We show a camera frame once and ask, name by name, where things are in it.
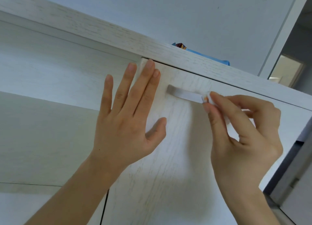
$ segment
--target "blue cloth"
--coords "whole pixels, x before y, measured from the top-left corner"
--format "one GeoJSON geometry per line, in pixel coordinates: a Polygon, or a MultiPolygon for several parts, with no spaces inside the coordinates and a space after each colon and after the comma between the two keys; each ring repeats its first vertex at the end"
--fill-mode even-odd
{"type": "Polygon", "coordinates": [[[198,54],[198,55],[200,55],[200,56],[203,56],[203,57],[205,57],[205,58],[209,58],[209,59],[212,59],[212,60],[214,60],[214,61],[218,61],[218,62],[220,62],[220,63],[222,63],[222,64],[230,65],[230,62],[229,62],[229,61],[222,61],[222,60],[219,60],[219,59],[217,59],[217,58],[213,58],[213,57],[210,57],[210,56],[201,54],[201,53],[199,53],[199,52],[196,52],[196,51],[191,50],[191,49],[188,49],[188,48],[186,48],[185,50],[187,50],[187,51],[189,51],[189,52],[193,52],[193,53],[198,54]]]}

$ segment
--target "cabinet top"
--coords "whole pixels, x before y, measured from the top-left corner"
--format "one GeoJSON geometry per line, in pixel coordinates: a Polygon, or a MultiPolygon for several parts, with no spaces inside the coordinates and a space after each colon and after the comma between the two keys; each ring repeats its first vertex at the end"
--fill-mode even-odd
{"type": "Polygon", "coordinates": [[[312,110],[312,96],[47,0],[0,0],[0,11],[312,110]]]}

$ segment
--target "forearm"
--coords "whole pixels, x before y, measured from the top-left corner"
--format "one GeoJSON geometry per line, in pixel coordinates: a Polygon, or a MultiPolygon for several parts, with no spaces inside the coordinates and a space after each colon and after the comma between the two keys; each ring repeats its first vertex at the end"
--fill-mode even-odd
{"type": "Polygon", "coordinates": [[[260,190],[248,197],[226,199],[226,203],[238,225],[279,225],[260,190]]]}
{"type": "Polygon", "coordinates": [[[119,173],[111,172],[89,156],[66,184],[25,225],[87,224],[118,176],[119,173]]]}

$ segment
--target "hand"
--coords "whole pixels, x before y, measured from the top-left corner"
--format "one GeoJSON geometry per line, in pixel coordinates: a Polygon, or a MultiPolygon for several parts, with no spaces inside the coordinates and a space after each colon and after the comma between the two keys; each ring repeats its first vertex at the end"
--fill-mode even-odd
{"type": "Polygon", "coordinates": [[[160,80],[160,71],[148,60],[133,87],[137,66],[130,63],[117,89],[113,107],[113,77],[107,75],[96,124],[91,157],[121,173],[127,166],[149,155],[166,136],[166,118],[160,118],[145,133],[146,120],[160,80]]]}
{"type": "Polygon", "coordinates": [[[280,110],[271,102],[250,96],[223,97],[212,92],[211,98],[219,106],[204,104],[213,132],[211,163],[220,191],[229,203],[259,193],[262,178],[281,156],[280,110]],[[229,137],[221,112],[228,116],[239,141],[229,137]],[[254,119],[255,127],[249,118],[254,119]]]}

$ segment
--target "ceiling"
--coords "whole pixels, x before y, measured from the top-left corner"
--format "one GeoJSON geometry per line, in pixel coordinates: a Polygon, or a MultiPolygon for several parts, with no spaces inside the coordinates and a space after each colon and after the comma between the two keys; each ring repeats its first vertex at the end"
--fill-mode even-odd
{"type": "Polygon", "coordinates": [[[298,17],[297,24],[312,30],[312,0],[307,0],[298,17]]]}

